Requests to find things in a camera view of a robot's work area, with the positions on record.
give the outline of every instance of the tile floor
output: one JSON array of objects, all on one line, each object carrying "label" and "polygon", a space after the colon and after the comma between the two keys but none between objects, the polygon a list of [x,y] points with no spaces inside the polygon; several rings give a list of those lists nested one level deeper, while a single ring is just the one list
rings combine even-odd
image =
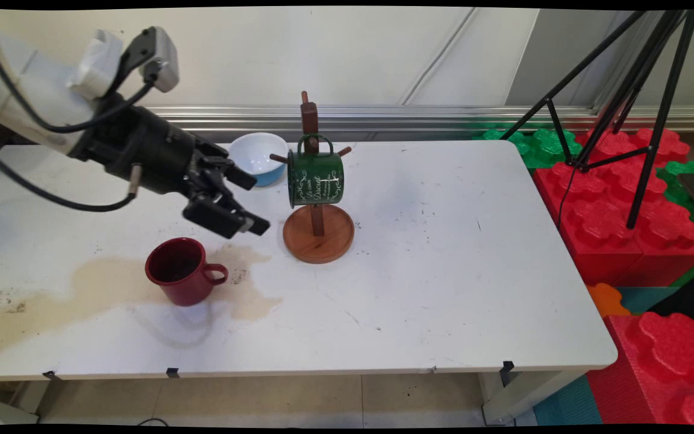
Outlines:
[{"label": "tile floor", "polygon": [[[476,374],[87,380],[52,382],[39,414],[40,423],[432,428],[484,426],[482,403]],[[534,412],[516,420],[537,425]]]}]

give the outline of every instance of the white table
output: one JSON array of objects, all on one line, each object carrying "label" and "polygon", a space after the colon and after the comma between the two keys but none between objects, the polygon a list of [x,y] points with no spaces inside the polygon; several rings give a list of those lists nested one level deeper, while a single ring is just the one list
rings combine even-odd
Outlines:
[{"label": "white table", "polygon": [[[340,143],[352,247],[324,265],[284,247],[286,181],[251,192],[264,236],[222,239],[185,198],[140,192],[116,212],[48,203],[0,174],[0,381],[280,374],[492,373],[491,423],[521,414],[617,349],[531,177],[501,140]],[[43,146],[0,158],[44,189],[113,203],[126,181]],[[230,270],[206,302],[146,279],[177,236]],[[505,360],[523,374],[502,388]]]}]

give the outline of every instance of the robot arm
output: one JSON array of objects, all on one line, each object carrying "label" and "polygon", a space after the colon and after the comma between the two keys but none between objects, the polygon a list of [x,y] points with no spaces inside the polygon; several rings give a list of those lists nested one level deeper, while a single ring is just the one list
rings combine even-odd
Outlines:
[{"label": "robot arm", "polygon": [[[134,184],[140,178],[140,185],[153,192],[181,193],[188,199],[184,217],[225,238],[269,228],[226,186],[225,180],[247,190],[256,184],[226,150],[133,107],[150,88],[167,92],[178,83],[176,49],[162,28],[143,30],[124,52],[118,38],[99,30],[77,68],[56,63],[0,30],[0,67],[12,85],[0,74],[3,126],[68,157],[94,160]],[[146,85],[124,101],[117,89],[135,69]]]}]

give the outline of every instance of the round wooden base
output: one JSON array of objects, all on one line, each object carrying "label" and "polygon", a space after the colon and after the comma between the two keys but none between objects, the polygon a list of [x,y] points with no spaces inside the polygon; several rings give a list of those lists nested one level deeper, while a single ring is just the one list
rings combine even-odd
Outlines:
[{"label": "round wooden base", "polygon": [[322,205],[324,236],[312,234],[312,218],[309,206],[294,211],[283,225],[283,241],[300,261],[306,263],[330,263],[347,253],[355,235],[355,225],[343,209]]}]

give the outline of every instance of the blue bowl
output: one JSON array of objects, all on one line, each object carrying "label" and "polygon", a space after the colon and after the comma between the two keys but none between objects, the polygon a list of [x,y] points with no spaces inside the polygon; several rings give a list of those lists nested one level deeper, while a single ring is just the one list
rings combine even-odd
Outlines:
[{"label": "blue bowl", "polygon": [[287,153],[286,141],[269,133],[246,134],[229,145],[229,158],[237,167],[256,177],[256,187],[272,184],[286,171],[286,165],[270,160],[269,154],[287,156]]},{"label": "blue bowl", "polygon": [[281,165],[279,168],[276,168],[273,171],[268,171],[267,173],[259,173],[258,175],[254,175],[258,180],[256,181],[255,186],[265,187],[266,185],[272,184],[273,182],[280,179],[284,171],[286,171],[286,165]]}]

